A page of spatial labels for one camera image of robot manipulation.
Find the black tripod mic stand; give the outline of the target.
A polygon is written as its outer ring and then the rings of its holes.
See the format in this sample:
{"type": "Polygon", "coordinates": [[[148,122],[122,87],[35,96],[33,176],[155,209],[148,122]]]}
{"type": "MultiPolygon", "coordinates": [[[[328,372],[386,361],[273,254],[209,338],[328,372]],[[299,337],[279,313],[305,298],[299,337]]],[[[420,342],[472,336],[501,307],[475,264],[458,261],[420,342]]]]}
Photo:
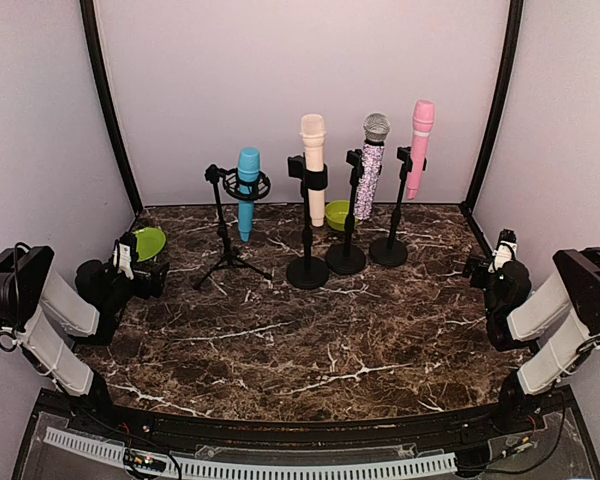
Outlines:
{"type": "MultiPolygon", "coordinates": [[[[261,275],[265,280],[271,280],[272,275],[270,273],[267,273],[264,270],[261,270],[245,261],[241,257],[239,249],[233,247],[231,243],[228,224],[224,217],[220,189],[223,189],[233,199],[248,199],[248,196],[241,194],[239,191],[237,168],[227,170],[218,167],[216,164],[211,164],[205,171],[205,180],[213,187],[216,213],[218,217],[217,235],[222,242],[223,250],[220,259],[214,265],[212,265],[205,275],[194,284],[194,289],[200,290],[203,283],[209,279],[214,272],[227,269],[249,269],[261,275]]],[[[263,172],[260,172],[259,179],[255,182],[255,184],[257,186],[257,192],[251,196],[251,199],[256,201],[265,198],[271,190],[271,181],[267,175],[263,172]]]]}

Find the blue microphone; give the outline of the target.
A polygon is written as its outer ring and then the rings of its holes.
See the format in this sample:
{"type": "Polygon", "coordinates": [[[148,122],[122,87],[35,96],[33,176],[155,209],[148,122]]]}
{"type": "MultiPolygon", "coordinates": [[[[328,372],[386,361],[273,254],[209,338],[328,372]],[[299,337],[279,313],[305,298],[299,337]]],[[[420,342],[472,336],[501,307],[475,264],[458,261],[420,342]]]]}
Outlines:
{"type": "Polygon", "coordinates": [[[255,182],[260,175],[260,151],[253,147],[243,148],[240,152],[237,175],[239,191],[248,196],[247,200],[239,201],[238,230],[241,240],[246,243],[250,240],[253,229],[254,202],[251,196],[257,192],[255,182]]]}

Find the beige microphone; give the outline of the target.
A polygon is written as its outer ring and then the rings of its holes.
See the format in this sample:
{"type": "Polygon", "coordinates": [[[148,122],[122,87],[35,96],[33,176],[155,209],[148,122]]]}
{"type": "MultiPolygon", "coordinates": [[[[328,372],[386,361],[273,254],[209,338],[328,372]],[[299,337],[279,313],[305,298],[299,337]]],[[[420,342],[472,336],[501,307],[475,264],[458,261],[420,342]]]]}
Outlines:
{"type": "MultiPolygon", "coordinates": [[[[301,119],[300,134],[304,144],[308,171],[320,173],[324,167],[324,141],[326,127],[319,114],[306,114],[301,119]]],[[[325,193],[323,190],[308,189],[309,211],[314,227],[322,227],[325,218],[325,193]]]]}

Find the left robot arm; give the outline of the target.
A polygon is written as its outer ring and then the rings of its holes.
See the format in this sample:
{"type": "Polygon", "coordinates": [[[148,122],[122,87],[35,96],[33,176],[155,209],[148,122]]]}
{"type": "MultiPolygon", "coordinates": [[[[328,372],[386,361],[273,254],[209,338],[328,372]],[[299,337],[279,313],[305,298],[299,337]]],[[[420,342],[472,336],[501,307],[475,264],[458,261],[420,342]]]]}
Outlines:
{"type": "Polygon", "coordinates": [[[82,407],[81,417],[100,436],[121,427],[106,381],[73,351],[76,344],[108,346],[131,298],[162,295],[167,263],[138,266],[129,245],[117,245],[107,262],[81,264],[69,284],[53,266],[49,246],[18,243],[0,253],[0,339],[6,352],[22,351],[40,374],[50,378],[82,407]]]}

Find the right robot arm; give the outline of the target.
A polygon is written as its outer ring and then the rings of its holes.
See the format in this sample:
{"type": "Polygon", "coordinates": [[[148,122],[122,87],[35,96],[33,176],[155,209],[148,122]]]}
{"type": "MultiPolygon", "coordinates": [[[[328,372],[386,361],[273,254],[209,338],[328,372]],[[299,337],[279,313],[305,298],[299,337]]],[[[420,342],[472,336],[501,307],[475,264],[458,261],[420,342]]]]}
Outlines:
{"type": "Polygon", "coordinates": [[[600,348],[600,248],[559,250],[554,272],[534,288],[516,249],[503,242],[491,257],[471,254],[463,275],[482,291],[487,336],[498,351],[545,342],[502,383],[490,424],[514,432],[529,416],[534,399],[573,375],[600,348]]]}

